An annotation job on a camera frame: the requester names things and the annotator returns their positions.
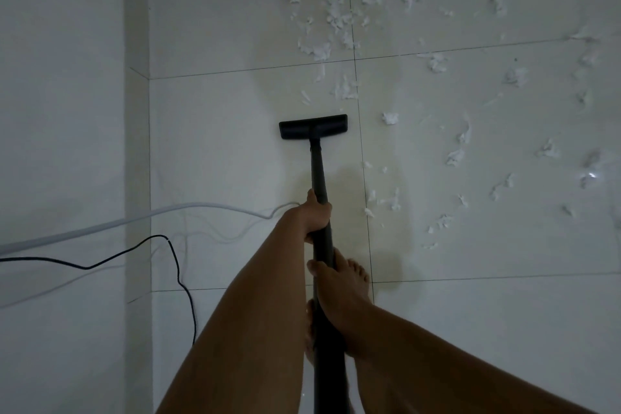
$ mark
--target power cord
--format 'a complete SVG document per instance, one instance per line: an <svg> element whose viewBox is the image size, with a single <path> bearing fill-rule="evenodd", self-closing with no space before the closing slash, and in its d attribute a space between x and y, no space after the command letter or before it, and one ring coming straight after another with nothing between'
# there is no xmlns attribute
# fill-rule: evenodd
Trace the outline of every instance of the power cord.
<svg viewBox="0 0 621 414"><path fill-rule="evenodd" d="M179 267L179 260L177 259L177 253L175 253L175 248L173 247L173 243L170 242L170 239L168 239L168 237L163 234L154 234L153 236L146 237L143 240L141 240L141 242L136 244L134 247L130 247L129 249L126 249L118 254L114 254L112 257L108 257L107 259L104 259L101 262L97 262L96 264L93 264L91 266L81 266L78 264L74 264L73 262L62 261L60 259L53 259L52 257L4 257L0 259L0 263L19 262L19 261L39 261L39 262L51 262L53 264L60 264L60 265L64 265L67 267L73 267L74 269L92 270L96 267L103 265L106 262L110 262L111 260L116 259L117 257L120 257L124 254L127 254L129 252L132 252L138 249L138 247L140 247L147 241L153 239L154 237L163 237L164 239L166 239L166 242L170 246L170 250L173 253L173 258L175 259L175 265L177 266L177 283L179 284L181 288L183 288L185 293L188 295L188 299L190 300L190 308L192 310L192 322L194 323L194 336L192 337L192 345L194 345L194 343L196 342L196 332L197 332L196 311L194 310L194 300L192 300L192 295L190 294L190 290L188 290L188 287L184 285L183 283L181 283L181 269Z"/></svg>
<svg viewBox="0 0 621 414"><path fill-rule="evenodd" d="M83 228L81 230L69 231L67 233L61 233L61 234L54 234L52 236L38 237L36 239L29 239L28 241L21 241L18 243L0 245L0 256L27 251L28 249L32 249L34 247L41 247L43 245L56 244L56 243L68 241L70 239L75 239L77 237L88 236L90 234L99 233L101 231L109 230L112 228L117 228L119 226L123 226L128 223L132 223L132 222L139 221L139 220L144 220L146 218L151 218L152 216L156 216L157 214L168 213L168 212L172 212L176 210L184 210L186 208L220 208L222 210L229 210L232 212L249 214L250 216L256 216L257 218L261 218L262 220L270 220L274 217L276 212L280 210L281 208L284 208L285 206L293 206L293 205L297 206L299 205L299 203L289 202L283 205L276 206L270 214L261 214L261 213L251 212L250 210L245 210L243 208L237 208L236 206L222 205L220 203L192 202L192 203L182 203L180 205L164 206L163 208L158 208L156 210L152 210L150 212L141 214L139 216L135 216L133 218L124 218L124 219L115 220L115 221L111 221L111 222L107 222L103 224L97 224L95 226L90 226L89 228ZM19 261L39 261L39 262L51 262L53 264L60 264L60 265L64 265L67 267L73 267L74 269L91 270L91 269L94 269L96 267L103 265L106 262L116 259L117 257L120 257L123 254L127 254L128 252L131 252L137 249L138 247L140 247L141 245L143 245L148 240L154 237L163 237L164 239L166 239L168 245L170 246L170 250L173 253L173 257L175 258L175 265L177 266L177 283L180 285L181 288L183 288L185 293L188 295L188 298L190 300L190 308L192 309L192 321L194 322L194 336L192 337L192 345L194 345L194 343L196 342L196 332L197 332L196 312L194 311L194 301L192 300L192 295L190 294L190 291L188 290L187 286L181 283L181 269L179 267L179 261L177 260L177 254L175 253L175 248L173 247L173 243L170 242L170 239L168 239L168 237L166 237L163 234L154 234L153 236L146 237L141 242L136 244L134 247L130 247L129 249L126 249L125 251L122 251L118 254L114 254L112 257L108 257L107 259L102 260L101 262L97 262L96 264L93 264L91 266L81 266L78 264L74 264L73 262L53 259L52 257L4 257L0 259L0 263L19 262Z"/></svg>

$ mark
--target black cable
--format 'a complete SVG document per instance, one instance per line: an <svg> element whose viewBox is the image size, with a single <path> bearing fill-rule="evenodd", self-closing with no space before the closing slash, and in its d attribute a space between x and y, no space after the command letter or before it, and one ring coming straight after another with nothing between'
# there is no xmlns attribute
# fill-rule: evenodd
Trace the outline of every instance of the black cable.
<svg viewBox="0 0 621 414"><path fill-rule="evenodd" d="M128 252L131 252L131 251L137 249L138 247L140 247L141 245L143 245L148 240L150 240L150 239L152 239L154 237L163 237L164 239L166 239L168 245L170 246L170 250L173 253L173 257L175 258L175 265L177 266L177 283L187 293L188 298L190 300L190 308L192 309L192 321L194 322L194 336L192 337L192 345L194 345L194 343L196 342L196 330L197 330L197 327L196 327L196 312L194 311L194 301L192 300L192 295L190 294L190 290L188 290L188 287L186 285L184 285L183 283L181 283L181 269L179 268L179 261L177 260L177 254L175 253L175 248L173 247L173 243L170 242L170 239L168 239L163 234L154 234L153 236L146 237L141 242L136 244L134 247L130 247L129 249L126 249L125 251L122 251L122 252L120 252L118 254L114 254L112 257L108 257L107 259L102 260L101 262L97 262L96 264L93 264L93 265L88 266L88 267L84 267L84 266L81 266L81 265L78 265L78 264L73 264L71 262L61 261L59 259L53 259L51 257L3 257L3 258L0 259L0 263L2 263L2 262L19 262L19 261L39 261L39 262L51 262L53 264L60 264L60 265L64 265L64 266L67 266L67 267L73 267L74 269L90 270L90 269L94 269L95 267L99 267L100 265L103 265L104 263L109 262L112 259L116 259L117 257L122 256L123 254L127 254Z"/></svg>

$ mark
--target person's left hand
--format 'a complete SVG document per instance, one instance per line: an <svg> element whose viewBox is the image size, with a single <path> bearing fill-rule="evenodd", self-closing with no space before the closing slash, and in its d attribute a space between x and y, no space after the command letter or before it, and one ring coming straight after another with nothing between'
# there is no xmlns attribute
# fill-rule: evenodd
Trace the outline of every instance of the person's left hand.
<svg viewBox="0 0 621 414"><path fill-rule="evenodd" d="M315 192L311 189L306 195L306 202L294 208L294 210L299 213L304 232L308 234L323 229L328 225L332 213L332 205L330 203L320 204L317 201Z"/></svg>

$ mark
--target forearm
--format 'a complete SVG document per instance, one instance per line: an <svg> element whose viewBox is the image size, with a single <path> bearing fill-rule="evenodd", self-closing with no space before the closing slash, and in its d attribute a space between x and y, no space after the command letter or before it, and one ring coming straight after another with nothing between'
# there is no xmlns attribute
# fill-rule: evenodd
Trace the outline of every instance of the forearm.
<svg viewBox="0 0 621 414"><path fill-rule="evenodd" d="M273 406L265 396L279 384L302 383L305 234L299 213L285 213L224 293L160 414L181 406L186 413L295 410L299 398Z"/></svg>
<svg viewBox="0 0 621 414"><path fill-rule="evenodd" d="M346 335L352 349L421 414L590 412L370 304L352 321Z"/></svg>

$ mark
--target person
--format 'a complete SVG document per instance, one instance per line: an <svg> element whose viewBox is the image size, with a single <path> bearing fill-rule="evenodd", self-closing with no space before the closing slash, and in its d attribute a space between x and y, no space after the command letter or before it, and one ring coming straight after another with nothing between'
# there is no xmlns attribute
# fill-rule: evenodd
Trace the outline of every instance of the person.
<svg viewBox="0 0 621 414"><path fill-rule="evenodd" d="M298 412L314 309L305 297L304 242L331 210L310 190L283 214L222 296L158 414ZM367 414L590 412L374 306L366 271L336 249L335 262L307 267L355 360Z"/></svg>

